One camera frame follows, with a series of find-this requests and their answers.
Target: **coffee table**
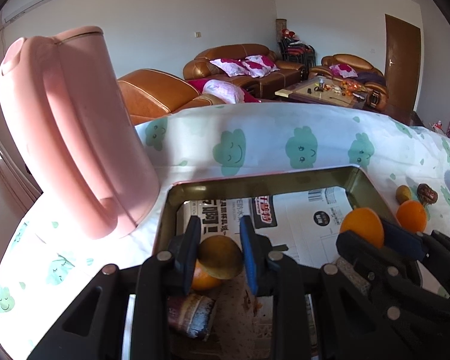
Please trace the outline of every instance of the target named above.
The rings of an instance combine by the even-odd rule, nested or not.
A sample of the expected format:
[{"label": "coffee table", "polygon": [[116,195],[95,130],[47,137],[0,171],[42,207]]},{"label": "coffee table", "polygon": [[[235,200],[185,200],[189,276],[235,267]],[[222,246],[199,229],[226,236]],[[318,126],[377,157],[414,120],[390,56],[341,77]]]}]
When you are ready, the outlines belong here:
[{"label": "coffee table", "polygon": [[320,78],[325,82],[325,84],[329,85],[339,85],[341,82],[341,80],[334,80],[317,76],[313,79],[299,82],[297,84],[276,91],[275,95],[281,97],[282,101],[291,103],[326,104],[335,105],[338,107],[377,112],[379,114],[388,115],[391,118],[403,123],[404,125],[416,125],[413,112],[404,111],[394,105],[387,104],[384,110],[378,111],[375,108],[366,105],[365,101],[359,101],[354,96],[342,96],[341,93],[335,93],[333,91],[315,91],[314,88],[317,86]]}]

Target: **pink kettle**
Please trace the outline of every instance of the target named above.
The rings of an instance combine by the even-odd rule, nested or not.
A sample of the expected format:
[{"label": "pink kettle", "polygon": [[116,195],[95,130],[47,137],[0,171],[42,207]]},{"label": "pink kettle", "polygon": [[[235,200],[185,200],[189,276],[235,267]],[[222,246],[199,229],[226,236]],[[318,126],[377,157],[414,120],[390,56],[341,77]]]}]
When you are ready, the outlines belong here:
[{"label": "pink kettle", "polygon": [[0,104],[43,192],[89,238],[123,237],[150,212],[158,178],[100,28],[16,40],[0,65]]}]

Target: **wooden door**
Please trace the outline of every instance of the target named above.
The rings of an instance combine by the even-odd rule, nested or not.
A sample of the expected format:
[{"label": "wooden door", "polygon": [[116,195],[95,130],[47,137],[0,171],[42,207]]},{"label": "wooden door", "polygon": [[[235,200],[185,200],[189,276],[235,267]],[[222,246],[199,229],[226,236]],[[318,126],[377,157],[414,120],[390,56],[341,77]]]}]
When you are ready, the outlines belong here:
[{"label": "wooden door", "polygon": [[387,27],[387,60],[385,79],[389,104],[412,112],[419,88],[421,37],[420,28],[385,15]]}]

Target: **metal screw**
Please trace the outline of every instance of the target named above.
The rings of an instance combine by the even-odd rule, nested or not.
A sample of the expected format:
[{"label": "metal screw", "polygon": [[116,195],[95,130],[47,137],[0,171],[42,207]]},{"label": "metal screw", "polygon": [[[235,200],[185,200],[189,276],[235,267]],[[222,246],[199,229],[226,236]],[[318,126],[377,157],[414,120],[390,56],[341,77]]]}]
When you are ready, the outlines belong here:
[{"label": "metal screw", "polygon": [[323,271],[330,276],[336,275],[338,273],[338,268],[335,264],[325,264]]},{"label": "metal screw", "polygon": [[162,250],[157,254],[158,261],[168,261],[172,258],[172,254],[168,250]]},{"label": "metal screw", "polygon": [[388,274],[390,275],[390,276],[397,276],[398,275],[398,269],[397,268],[395,268],[394,266],[389,266],[388,268],[387,268],[387,272],[388,272]]},{"label": "metal screw", "polygon": [[107,264],[102,268],[104,275],[112,275],[116,272],[117,266],[115,264]]},{"label": "metal screw", "polygon": [[400,318],[400,309],[396,306],[389,307],[387,310],[387,317],[392,321],[396,321]]},{"label": "metal screw", "polygon": [[268,258],[272,261],[280,261],[283,257],[283,253],[278,250],[273,250],[268,253]]}]

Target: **brown leather sofa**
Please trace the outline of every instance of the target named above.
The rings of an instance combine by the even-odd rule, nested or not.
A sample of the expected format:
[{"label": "brown leather sofa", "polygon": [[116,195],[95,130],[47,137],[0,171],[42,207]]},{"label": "brown leather sofa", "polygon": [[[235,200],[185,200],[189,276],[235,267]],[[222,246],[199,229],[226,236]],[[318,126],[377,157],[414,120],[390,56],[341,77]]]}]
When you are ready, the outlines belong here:
[{"label": "brown leather sofa", "polygon": [[[251,78],[249,76],[229,77],[225,72],[209,61],[218,58],[245,59],[248,56],[265,55],[275,61],[279,71],[270,73],[263,78]],[[277,60],[276,54],[268,47],[261,44],[230,44],[205,50],[198,54],[193,61],[188,62],[183,68],[183,77],[186,80],[211,78],[228,81],[234,85],[248,90],[252,95],[262,99],[272,99],[275,91],[289,85],[299,83],[302,80],[302,72],[305,65],[297,62]]]},{"label": "brown leather sofa", "polygon": [[200,94],[186,81],[154,69],[140,69],[118,79],[133,125],[182,109],[224,104],[211,94]]},{"label": "brown leather sofa", "polygon": [[[312,79],[316,76],[324,76],[329,79],[333,78],[340,79],[341,77],[334,77],[332,71],[329,68],[329,66],[337,64],[347,64],[353,67],[353,69],[355,69],[356,72],[366,71],[378,74],[379,76],[383,77],[383,73],[380,70],[378,70],[370,62],[366,61],[363,58],[360,58],[359,56],[352,54],[335,54],[323,57],[321,66],[312,67],[308,72],[308,79]],[[375,82],[366,82],[364,86],[365,88],[367,88],[369,94],[372,93],[373,91],[376,91],[379,94],[379,101],[377,104],[373,105],[373,107],[378,110],[383,110],[388,102],[387,87],[377,84]]]}]

